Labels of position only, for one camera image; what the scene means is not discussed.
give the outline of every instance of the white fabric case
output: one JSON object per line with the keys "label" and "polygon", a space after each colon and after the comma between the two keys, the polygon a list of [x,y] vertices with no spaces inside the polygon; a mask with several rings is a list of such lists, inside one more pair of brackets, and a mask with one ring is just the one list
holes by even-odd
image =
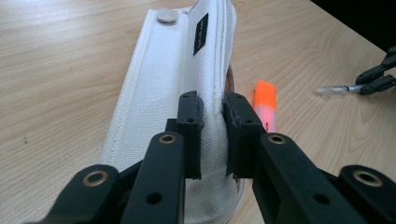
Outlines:
{"label": "white fabric case", "polygon": [[[101,162],[122,171],[141,161],[151,137],[164,131],[167,119],[177,117],[179,95],[198,91],[205,122],[202,179],[186,182],[185,222],[225,223],[244,189],[243,184],[238,190],[232,176],[226,176],[228,139],[221,114],[236,14],[228,0],[199,0],[175,12],[177,20],[172,23],[157,20],[157,10],[148,12]],[[206,22],[205,37],[197,32],[205,32]]]}

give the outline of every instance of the wood grain surface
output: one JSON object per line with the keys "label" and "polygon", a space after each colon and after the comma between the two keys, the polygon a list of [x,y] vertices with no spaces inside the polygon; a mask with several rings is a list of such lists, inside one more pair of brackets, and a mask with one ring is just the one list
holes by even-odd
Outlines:
{"label": "wood grain surface", "polygon": [[[0,2],[0,223],[39,220],[98,162],[148,9],[193,3]],[[236,91],[252,102],[258,80],[276,84],[278,131],[319,168],[362,164],[395,181],[396,90],[314,94],[353,84],[385,53],[307,0],[233,4]],[[263,223],[250,186],[240,207],[232,223]]]}

